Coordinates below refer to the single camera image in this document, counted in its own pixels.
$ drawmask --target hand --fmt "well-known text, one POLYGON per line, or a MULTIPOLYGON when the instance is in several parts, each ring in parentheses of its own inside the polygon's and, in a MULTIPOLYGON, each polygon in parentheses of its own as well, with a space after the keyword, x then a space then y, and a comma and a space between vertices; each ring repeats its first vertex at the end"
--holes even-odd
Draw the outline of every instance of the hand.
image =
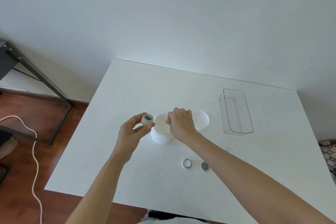
POLYGON ((168 113, 166 123, 170 125, 170 131, 174 137, 181 142, 197 135, 191 110, 174 108, 173 112, 168 113))
POLYGON ((155 123, 153 122, 151 125, 145 127, 140 126, 133 129, 135 125, 141 122, 142 116, 146 114, 146 112, 143 112, 135 115, 120 127, 117 143, 114 147, 112 155, 121 157, 125 163, 130 160, 133 152, 140 142, 140 139, 147 135, 151 131, 152 127, 155 126, 155 123))

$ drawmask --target transparent storage box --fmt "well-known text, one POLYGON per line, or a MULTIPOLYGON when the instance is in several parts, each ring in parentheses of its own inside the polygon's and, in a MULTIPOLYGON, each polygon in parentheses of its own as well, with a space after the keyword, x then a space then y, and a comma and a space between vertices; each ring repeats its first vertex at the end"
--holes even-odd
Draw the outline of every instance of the transparent storage box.
POLYGON ((242 90, 224 89, 219 97, 224 133, 243 136, 253 133, 253 126, 242 90))

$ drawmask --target bare foot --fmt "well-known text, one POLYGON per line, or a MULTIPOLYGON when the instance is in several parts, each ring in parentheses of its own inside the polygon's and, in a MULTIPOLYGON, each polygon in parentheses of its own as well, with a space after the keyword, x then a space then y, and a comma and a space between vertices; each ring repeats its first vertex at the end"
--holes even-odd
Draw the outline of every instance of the bare foot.
POLYGON ((18 141, 14 138, 9 139, 6 141, 1 147, 0 147, 0 159, 7 156, 14 150, 16 145, 18 144, 18 141))

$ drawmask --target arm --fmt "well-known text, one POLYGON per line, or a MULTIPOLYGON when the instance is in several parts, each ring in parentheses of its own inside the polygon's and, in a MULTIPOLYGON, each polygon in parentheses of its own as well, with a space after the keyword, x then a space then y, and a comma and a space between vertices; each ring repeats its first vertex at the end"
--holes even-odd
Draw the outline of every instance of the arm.
POLYGON ((334 223, 276 180, 203 137, 195 129, 190 110, 175 108, 166 123, 174 137, 211 167, 259 224, 334 223))
POLYGON ((141 122, 141 113, 126 121, 119 130, 115 148, 96 179, 73 211, 66 224, 100 224, 106 223, 116 192, 119 176, 126 162, 132 156, 142 137, 147 135, 155 125, 133 127, 141 122))

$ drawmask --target black table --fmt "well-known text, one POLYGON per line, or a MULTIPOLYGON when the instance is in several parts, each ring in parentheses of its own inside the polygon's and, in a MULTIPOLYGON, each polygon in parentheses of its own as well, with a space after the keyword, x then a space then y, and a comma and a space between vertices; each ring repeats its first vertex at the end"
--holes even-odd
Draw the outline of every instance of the black table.
POLYGON ((53 141, 60 130, 65 118, 69 114, 71 108, 74 107, 73 103, 69 99, 67 99, 54 85, 52 85, 51 81, 43 75, 34 65, 14 46, 12 46, 9 42, 0 39, 0 80, 10 72, 10 70, 14 69, 15 71, 19 73, 23 73, 26 76, 29 76, 35 80, 38 80, 42 83, 44 83, 49 89, 51 89, 56 95, 58 95, 61 99, 63 99, 66 103, 68 103, 69 107, 62 117, 61 121, 58 123, 57 127, 53 131, 52 135, 48 139, 40 139, 35 138, 32 135, 22 133, 20 131, 5 127, 0 125, 0 130, 6 131, 8 133, 12 133, 14 135, 20 135, 23 137, 27 137, 29 139, 32 139, 34 141, 42 142, 48 145, 52 145, 53 141), (24 73, 18 69, 15 68, 15 66, 21 63, 25 68, 27 68, 34 76, 31 76, 27 73, 24 73))

